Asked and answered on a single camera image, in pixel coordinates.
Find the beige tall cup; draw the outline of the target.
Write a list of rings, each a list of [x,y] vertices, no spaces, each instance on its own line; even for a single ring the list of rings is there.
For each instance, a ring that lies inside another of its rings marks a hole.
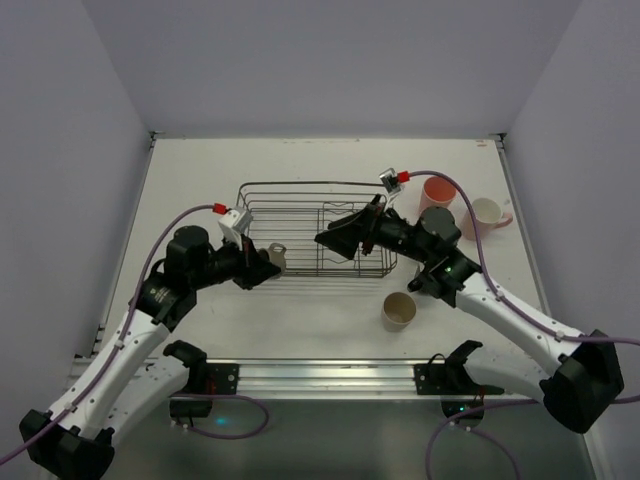
[[[413,298],[403,292],[389,294],[382,304],[381,321],[388,332],[404,330],[415,318],[417,306]]]

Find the black mug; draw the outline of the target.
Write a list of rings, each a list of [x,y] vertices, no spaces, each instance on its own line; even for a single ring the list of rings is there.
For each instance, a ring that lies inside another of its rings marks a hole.
[[[409,293],[419,293],[421,295],[428,295],[428,289],[424,284],[424,281],[421,279],[422,268],[418,265],[414,272],[414,277],[407,284],[407,291]]]

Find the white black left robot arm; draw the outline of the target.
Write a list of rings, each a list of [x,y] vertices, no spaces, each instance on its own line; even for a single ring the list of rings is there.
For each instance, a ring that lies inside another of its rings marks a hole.
[[[98,479],[116,439],[174,393],[230,395],[211,378],[206,355],[168,336],[195,307],[199,290],[227,281],[243,290],[276,279],[286,249],[258,249],[246,235],[220,248],[199,226],[181,227],[137,286],[116,333],[72,387],[46,411],[29,411],[19,430],[30,459],[61,479]]]

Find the pink faceted mug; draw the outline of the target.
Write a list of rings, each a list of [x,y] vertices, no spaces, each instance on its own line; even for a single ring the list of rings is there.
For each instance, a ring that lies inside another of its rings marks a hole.
[[[501,206],[489,198],[477,198],[471,203],[461,222],[462,236],[467,240],[483,239],[491,231],[513,222],[513,214],[504,212]]]

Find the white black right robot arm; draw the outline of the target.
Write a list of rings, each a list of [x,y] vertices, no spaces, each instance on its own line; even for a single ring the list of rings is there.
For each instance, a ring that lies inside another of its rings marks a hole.
[[[373,199],[362,210],[329,223],[316,243],[346,258],[380,246],[421,264],[409,282],[476,317],[519,347],[525,359],[509,359],[467,340],[443,365],[420,366],[419,374],[448,393],[477,392],[486,386],[534,399],[575,433],[585,433],[624,388],[616,348],[599,330],[586,335],[570,328],[493,284],[482,267],[461,252],[453,215],[429,207],[415,224]]]

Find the salmon pink plastic cup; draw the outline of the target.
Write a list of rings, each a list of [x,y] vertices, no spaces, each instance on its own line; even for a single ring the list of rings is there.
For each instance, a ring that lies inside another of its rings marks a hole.
[[[448,180],[429,176],[422,187],[419,212],[429,207],[448,208],[457,195],[457,190]]]

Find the grey beige small mug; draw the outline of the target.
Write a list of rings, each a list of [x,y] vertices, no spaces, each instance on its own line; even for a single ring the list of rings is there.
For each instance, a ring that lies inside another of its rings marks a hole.
[[[282,272],[286,270],[287,261],[286,261],[286,252],[287,248],[281,243],[271,243],[269,247],[266,249],[269,261],[279,267]]]

